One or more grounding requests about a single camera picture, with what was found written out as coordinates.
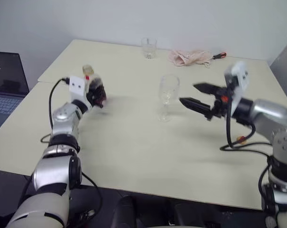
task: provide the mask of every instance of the laptop screen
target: laptop screen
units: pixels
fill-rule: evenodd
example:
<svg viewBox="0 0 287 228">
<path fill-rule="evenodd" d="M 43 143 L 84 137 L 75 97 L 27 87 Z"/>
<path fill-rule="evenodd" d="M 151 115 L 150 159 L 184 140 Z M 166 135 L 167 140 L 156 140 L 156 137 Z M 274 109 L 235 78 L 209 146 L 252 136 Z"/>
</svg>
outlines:
<svg viewBox="0 0 287 228">
<path fill-rule="evenodd" d="M 28 92 L 19 54 L 0 52 L 0 93 L 26 95 Z"/>
</svg>

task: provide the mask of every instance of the white wall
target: white wall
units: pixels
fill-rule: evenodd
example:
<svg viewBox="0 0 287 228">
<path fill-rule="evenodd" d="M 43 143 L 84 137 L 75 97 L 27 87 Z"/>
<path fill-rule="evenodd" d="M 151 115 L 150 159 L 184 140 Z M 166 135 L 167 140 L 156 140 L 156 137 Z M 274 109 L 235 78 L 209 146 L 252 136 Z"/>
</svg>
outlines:
<svg viewBox="0 0 287 228">
<path fill-rule="evenodd" d="M 30 87 L 74 38 L 209 49 L 271 63 L 287 44 L 287 0 L 0 0 L 0 51 Z"/>
</svg>

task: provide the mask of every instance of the laptop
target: laptop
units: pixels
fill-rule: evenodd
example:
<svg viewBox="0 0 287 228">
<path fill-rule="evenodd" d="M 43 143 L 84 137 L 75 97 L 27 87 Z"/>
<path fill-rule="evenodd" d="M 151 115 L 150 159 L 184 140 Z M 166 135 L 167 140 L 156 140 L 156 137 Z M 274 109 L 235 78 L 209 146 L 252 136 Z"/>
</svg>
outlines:
<svg viewBox="0 0 287 228">
<path fill-rule="evenodd" d="M 0 52 L 0 127 L 28 93 L 20 55 Z"/>
</svg>

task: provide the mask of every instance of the white table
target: white table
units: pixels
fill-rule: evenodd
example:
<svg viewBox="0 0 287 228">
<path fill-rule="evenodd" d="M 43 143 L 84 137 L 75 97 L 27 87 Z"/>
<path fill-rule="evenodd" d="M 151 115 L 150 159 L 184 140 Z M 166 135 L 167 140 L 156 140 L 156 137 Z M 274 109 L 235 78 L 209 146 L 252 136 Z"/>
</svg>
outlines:
<svg viewBox="0 0 287 228">
<path fill-rule="evenodd" d="M 180 96 L 212 104 L 213 97 L 201 94 L 192 83 L 224 85 L 223 71 L 240 59 L 217 60 L 209 69 L 175 67 L 167 53 L 159 51 L 156 59 L 147 60 L 138 47 L 74 40 L 0 128 L 0 170 L 31 174 L 46 147 L 39 139 L 50 131 L 47 102 L 53 82 L 69 73 L 81 76 L 82 65 L 90 63 L 103 79 L 108 101 L 104 109 L 95 108 L 81 121 L 79 156 L 83 171 L 99 186 L 260 209 L 257 183 L 266 159 L 219 151 L 226 144 L 223 119 L 206 121 L 179 102 L 171 107 L 170 122 L 157 119 L 163 74 L 179 76 Z M 287 106 L 267 64 L 245 61 L 250 74 L 246 97 Z M 68 100 L 67 86 L 59 85 L 53 107 Z M 249 132 L 234 122 L 231 127 L 233 139 Z M 264 138 L 256 134 L 250 142 L 256 140 Z M 256 148 L 271 153 L 265 146 Z"/>
</svg>

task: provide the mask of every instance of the laptop keyboard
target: laptop keyboard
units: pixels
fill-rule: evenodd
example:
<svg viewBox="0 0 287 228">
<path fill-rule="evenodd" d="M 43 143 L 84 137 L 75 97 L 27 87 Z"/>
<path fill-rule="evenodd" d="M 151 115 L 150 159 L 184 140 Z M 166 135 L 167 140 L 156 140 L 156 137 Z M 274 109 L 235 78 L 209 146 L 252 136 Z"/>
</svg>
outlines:
<svg viewBox="0 0 287 228">
<path fill-rule="evenodd" d="M 21 100 L 0 97 L 0 114 L 11 114 Z"/>
</svg>

